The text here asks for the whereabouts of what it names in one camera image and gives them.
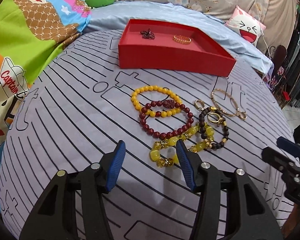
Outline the thin gold bangle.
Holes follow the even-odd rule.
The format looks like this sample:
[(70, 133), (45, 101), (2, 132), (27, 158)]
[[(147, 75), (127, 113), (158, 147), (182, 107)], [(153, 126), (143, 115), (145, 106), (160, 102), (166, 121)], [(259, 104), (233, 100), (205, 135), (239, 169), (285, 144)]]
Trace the thin gold bangle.
[[(221, 92), (223, 93), (225, 96), (227, 96), (229, 99), (230, 99), (230, 102), (233, 103), (233, 106), (235, 108), (235, 112), (234, 113), (228, 113), (226, 112), (224, 109), (222, 109), (219, 104), (217, 103), (217, 101), (215, 100), (214, 96), (215, 96), (215, 92)], [(211, 91), (211, 95), (210, 95), (210, 98), (214, 104), (214, 106), (219, 110), (221, 111), (224, 115), (228, 116), (228, 117), (238, 117), (240, 118), (241, 120), (246, 120), (247, 119), (247, 114), (245, 111), (241, 111), (239, 106), (238, 106), (238, 103), (236, 102), (236, 100), (234, 99), (234, 97), (232, 95), (230, 95), (229, 93), (227, 93), (226, 91), (222, 90), (222, 89), (219, 89), (219, 88), (216, 88), (216, 89), (213, 89)]]

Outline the dark garnet bead strand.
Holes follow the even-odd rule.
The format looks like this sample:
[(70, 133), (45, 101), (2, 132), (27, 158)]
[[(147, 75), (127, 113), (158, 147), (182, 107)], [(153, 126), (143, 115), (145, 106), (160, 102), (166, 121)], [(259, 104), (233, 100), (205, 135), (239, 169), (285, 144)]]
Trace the dark garnet bead strand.
[(155, 34), (150, 29), (142, 30), (142, 31), (140, 31), (140, 34), (142, 35), (142, 38), (144, 38), (144, 39), (150, 39), (150, 40), (155, 39)]

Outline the dark red chair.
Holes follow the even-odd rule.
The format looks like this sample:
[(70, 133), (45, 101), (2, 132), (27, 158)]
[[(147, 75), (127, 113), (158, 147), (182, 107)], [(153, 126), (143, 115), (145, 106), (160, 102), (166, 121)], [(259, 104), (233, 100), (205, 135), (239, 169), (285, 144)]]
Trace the dark red chair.
[(273, 63), (273, 68), (269, 71), (270, 80), (275, 76), (275, 74), (278, 72), (279, 68), (282, 66), (285, 58), (287, 56), (287, 50), (283, 45), (279, 45), (273, 57), (271, 58), (271, 61)]

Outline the pink bunny face cushion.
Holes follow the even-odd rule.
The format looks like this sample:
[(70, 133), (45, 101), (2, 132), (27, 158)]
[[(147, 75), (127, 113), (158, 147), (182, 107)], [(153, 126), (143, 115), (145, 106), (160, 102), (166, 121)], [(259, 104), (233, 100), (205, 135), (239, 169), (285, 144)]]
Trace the pink bunny face cushion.
[(240, 37), (256, 46), (258, 39), (263, 34), (266, 26), (239, 6), (235, 6), (234, 13), (225, 26), (237, 33)]

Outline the red cardboard tray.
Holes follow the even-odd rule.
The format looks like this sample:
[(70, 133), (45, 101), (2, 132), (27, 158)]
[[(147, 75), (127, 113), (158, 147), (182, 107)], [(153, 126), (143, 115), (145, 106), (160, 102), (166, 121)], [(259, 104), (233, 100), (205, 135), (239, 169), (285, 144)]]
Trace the red cardboard tray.
[[(144, 39), (150, 29), (155, 39)], [(190, 37), (189, 45), (173, 41), (174, 35)], [(122, 69), (159, 69), (227, 77), (236, 60), (215, 40), (198, 28), (155, 21), (129, 20), (118, 43)]]

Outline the light blue pillow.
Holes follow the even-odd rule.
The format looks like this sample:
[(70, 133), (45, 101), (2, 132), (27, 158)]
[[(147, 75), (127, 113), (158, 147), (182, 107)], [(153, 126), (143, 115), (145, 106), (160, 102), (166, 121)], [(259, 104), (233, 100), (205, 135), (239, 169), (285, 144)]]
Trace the light blue pillow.
[(91, 19), (83, 30), (85, 34), (93, 31), (123, 30), (131, 19), (165, 21), (196, 27), (263, 75), (271, 73), (274, 69), (271, 59), (228, 28), (222, 20), (180, 5), (118, 1), (93, 9), (90, 16)]

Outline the colourful cartoon monkey quilt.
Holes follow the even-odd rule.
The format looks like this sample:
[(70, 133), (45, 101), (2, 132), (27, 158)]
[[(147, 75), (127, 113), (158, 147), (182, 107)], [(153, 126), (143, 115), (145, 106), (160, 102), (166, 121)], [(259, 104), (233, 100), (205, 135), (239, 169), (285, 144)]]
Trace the colourful cartoon monkey quilt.
[(0, 163), (7, 132), (29, 88), (89, 21), (85, 0), (1, 2)]

